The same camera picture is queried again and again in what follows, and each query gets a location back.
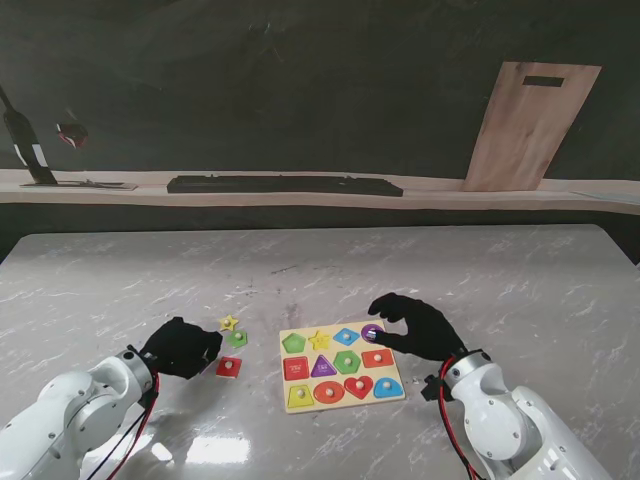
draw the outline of shape sorting puzzle board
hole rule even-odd
[[[366,340],[381,320],[280,332],[287,413],[313,412],[405,398],[393,352]]]

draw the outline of red cable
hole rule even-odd
[[[444,376],[446,375],[447,371],[449,370],[449,365],[451,365],[451,362],[453,362],[454,360],[455,360],[455,357],[451,357],[442,366],[442,371],[440,372],[440,380],[441,380],[440,381],[440,396],[438,398],[438,401],[440,402],[440,406],[441,406],[441,410],[442,410],[442,416],[444,417],[443,418],[444,427],[447,429],[447,433],[449,434],[449,438],[451,438],[453,446],[455,447],[456,451],[458,452],[458,455],[460,455],[460,457],[464,458],[467,461],[465,467],[467,467],[469,469],[469,472],[471,473],[472,480],[475,480],[475,478],[476,478],[476,476],[478,474],[475,471],[475,469],[471,466],[469,461],[467,460],[466,455],[462,452],[462,449],[460,448],[460,445],[458,444],[458,440],[456,440],[456,436],[453,433],[453,428],[451,427],[451,422],[449,422],[449,416],[447,415],[447,410],[446,410],[445,405],[444,405]]]
[[[151,417],[151,412],[153,412],[153,407],[155,407],[155,405],[156,405],[156,400],[158,398],[158,393],[160,392],[160,376],[156,373],[156,374],[153,375],[153,379],[155,380],[154,383],[155,383],[155,393],[156,394],[155,394],[153,400],[151,401],[151,405],[149,406],[149,410],[147,411],[147,414],[142,419],[142,423],[140,424],[140,428],[138,429],[138,432],[136,433],[136,437],[133,440],[133,444],[131,445],[131,448],[129,448],[129,451],[122,458],[122,460],[120,460],[120,463],[115,468],[115,470],[113,472],[111,472],[111,475],[109,475],[107,477],[107,480],[113,480],[113,478],[120,471],[120,469],[122,468],[124,463],[127,461],[127,459],[129,458],[129,455],[131,455],[131,452],[133,452],[133,449],[135,448],[136,443],[138,443],[138,440],[142,436],[142,431],[144,430],[144,427],[147,425],[147,422],[149,421],[149,417]]]

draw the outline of puzzle piece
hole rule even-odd
[[[388,348],[362,352],[362,363],[365,368],[388,367],[393,365],[393,354]]]
[[[403,394],[402,385],[389,377],[382,377],[373,388],[373,396],[376,398],[399,397]]]
[[[312,377],[328,377],[336,373],[338,373],[337,370],[333,368],[333,365],[329,363],[329,360],[327,360],[324,355],[318,356],[316,364],[313,366],[313,370],[311,370]]]
[[[336,342],[346,345],[347,347],[350,347],[351,344],[359,338],[360,338],[360,335],[358,335],[356,332],[348,328],[343,328],[338,333],[336,333],[335,336],[333,337],[333,339]]]
[[[304,344],[306,340],[297,333],[292,333],[282,341],[282,346],[287,353],[302,353],[304,352]]]
[[[236,324],[239,322],[237,318],[232,317],[231,315],[227,315],[224,318],[220,319],[220,331],[229,330],[233,332],[236,328]]]
[[[216,375],[219,377],[238,378],[240,373],[240,366],[242,365],[242,359],[234,357],[222,357],[216,370]]]
[[[313,389],[313,396],[320,403],[331,405],[344,397],[344,388],[338,382],[322,382]]]
[[[307,357],[293,357],[284,359],[284,379],[304,380],[309,378],[309,363]]]
[[[331,337],[318,330],[313,337],[309,338],[309,341],[313,345],[314,350],[328,350]]]
[[[306,385],[294,385],[289,389],[289,408],[310,407],[313,405],[313,398],[309,387]]]
[[[333,364],[343,375],[356,373],[360,368],[360,357],[351,350],[338,352]]]
[[[344,388],[351,395],[362,400],[373,388],[373,380],[371,380],[371,377],[367,377],[366,375],[363,375],[360,378],[347,378],[344,381]]]
[[[375,332],[383,332],[383,331],[384,330],[382,330],[382,327],[380,327],[379,325],[370,323],[369,325],[364,326],[364,328],[360,332],[360,335],[362,335],[362,339],[365,342],[373,343],[373,339],[376,338]]]
[[[227,343],[233,348],[240,348],[247,344],[247,332],[244,330],[236,330],[227,336]]]

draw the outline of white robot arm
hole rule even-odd
[[[0,479],[78,478],[86,453],[116,433],[152,386],[151,372],[130,350],[88,372],[57,376],[0,430]]]
[[[453,363],[444,381],[464,404],[465,431],[492,480],[611,480],[542,397],[505,387],[485,353]]]

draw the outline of green pentagon puzzle piece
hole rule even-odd
[[[290,334],[282,341],[282,345],[287,353],[302,353],[304,352],[304,344],[306,339],[297,333]]]
[[[227,343],[233,348],[240,348],[247,344],[247,332],[244,330],[236,330],[227,335]]]

